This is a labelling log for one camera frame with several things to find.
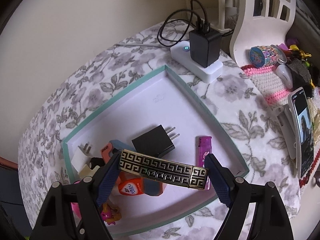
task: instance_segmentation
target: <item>phone screen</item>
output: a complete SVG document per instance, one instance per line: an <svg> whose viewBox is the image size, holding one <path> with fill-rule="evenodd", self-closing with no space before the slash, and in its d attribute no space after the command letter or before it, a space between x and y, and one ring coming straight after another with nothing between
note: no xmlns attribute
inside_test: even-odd
<svg viewBox="0 0 320 240"><path fill-rule="evenodd" d="M301 144L301 177L313 163L313 132L307 99L303 90L292 97L293 107L298 119L298 128Z"/></svg>

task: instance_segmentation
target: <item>smartphone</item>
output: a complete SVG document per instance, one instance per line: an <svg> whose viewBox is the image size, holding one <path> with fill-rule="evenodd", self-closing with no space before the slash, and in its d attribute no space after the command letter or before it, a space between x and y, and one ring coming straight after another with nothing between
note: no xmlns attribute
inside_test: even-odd
<svg viewBox="0 0 320 240"><path fill-rule="evenodd" d="M298 177L302 179L310 169L313 159L313 131L307 98L303 88L298 88L288 96L296 136Z"/></svg>

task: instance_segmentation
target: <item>pink yarn stripe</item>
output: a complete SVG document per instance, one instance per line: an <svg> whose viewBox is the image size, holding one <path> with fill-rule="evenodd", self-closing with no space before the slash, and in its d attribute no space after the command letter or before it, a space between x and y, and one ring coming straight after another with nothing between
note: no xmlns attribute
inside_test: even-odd
<svg viewBox="0 0 320 240"><path fill-rule="evenodd" d="M274 94L266 96L265 100L267 101L268 105L273 105L286 97L290 92L291 91L289 89L283 89Z"/></svg>
<svg viewBox="0 0 320 240"><path fill-rule="evenodd" d="M243 72L244 72L248 77L250 77L250 76L256 75L256 74L264 74L264 73L268 73L268 72L271 72L271 71L275 71L276 68L277 68L277 67L276 67L275 65L268 66L268 67L262 67L262 68L252 67L252 68L243 69Z"/></svg>

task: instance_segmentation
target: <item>pink and white crochet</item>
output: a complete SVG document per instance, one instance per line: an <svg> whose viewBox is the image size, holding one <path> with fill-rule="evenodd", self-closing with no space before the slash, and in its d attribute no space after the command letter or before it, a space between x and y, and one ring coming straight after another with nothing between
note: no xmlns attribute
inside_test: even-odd
<svg viewBox="0 0 320 240"><path fill-rule="evenodd" d="M271 108L287 104L288 94L291 92L276 75L276 68L275 65L262 68L247 65L241 68Z"/></svg>

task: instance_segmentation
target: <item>white computer mouse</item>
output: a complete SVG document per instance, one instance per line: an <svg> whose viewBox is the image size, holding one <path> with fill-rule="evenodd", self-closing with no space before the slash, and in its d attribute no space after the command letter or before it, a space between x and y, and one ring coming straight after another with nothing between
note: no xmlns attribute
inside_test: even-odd
<svg viewBox="0 0 320 240"><path fill-rule="evenodd" d="M293 87L292 74L286 65L279 65L276 69L276 75L281 78L287 88Z"/></svg>

